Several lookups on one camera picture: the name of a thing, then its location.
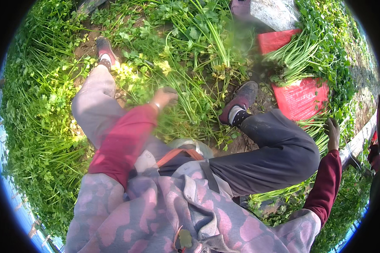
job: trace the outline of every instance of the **plastic tarp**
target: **plastic tarp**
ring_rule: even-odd
[[[262,54],[275,51],[290,42],[293,34],[300,29],[269,32],[257,35]],[[287,87],[272,84],[277,105],[282,113],[291,120],[309,119],[317,114],[328,101],[329,88],[326,81],[319,78],[305,78]]]

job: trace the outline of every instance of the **plastic bag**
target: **plastic bag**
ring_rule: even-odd
[[[173,140],[168,144],[168,146],[173,149],[178,149],[183,145],[193,145],[193,149],[197,151],[197,153],[199,153],[204,159],[214,158],[213,150],[211,150],[210,147],[198,140],[193,140],[191,138],[180,138]]]

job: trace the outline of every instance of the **red shoe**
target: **red shoe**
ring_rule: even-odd
[[[108,39],[103,36],[97,37],[96,39],[98,57],[101,58],[103,54],[107,54],[111,58],[111,65],[116,65],[116,62],[119,64],[118,57],[113,52],[111,48],[111,43]]]
[[[223,108],[223,113],[218,116],[220,123],[223,125],[232,125],[229,122],[229,112],[231,109],[238,105],[239,107],[247,110],[249,106],[255,101],[258,94],[259,85],[254,81],[247,81],[244,83],[235,94],[234,98]]]

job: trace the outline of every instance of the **black strap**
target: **black strap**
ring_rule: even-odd
[[[217,180],[215,180],[214,178],[213,171],[210,168],[210,164],[207,162],[202,162],[200,163],[200,166],[203,169],[205,175],[207,176],[208,187],[210,188],[210,190],[220,194],[220,189],[218,188]]]

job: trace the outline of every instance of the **black pants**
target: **black pants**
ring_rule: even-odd
[[[234,197],[286,188],[318,169],[314,140],[279,109],[246,118],[240,129],[259,149],[209,160],[213,173],[228,182]]]
[[[73,99],[73,116],[97,149],[110,127],[126,114],[114,99],[115,89],[108,69],[99,65]],[[300,183],[318,169],[319,151],[314,140],[279,109],[250,116],[240,128],[260,149],[209,160],[213,173],[228,182],[235,197]],[[171,150],[154,136],[149,136],[143,149],[151,152],[156,161]],[[160,168],[160,175],[171,176],[192,160],[181,153]]]

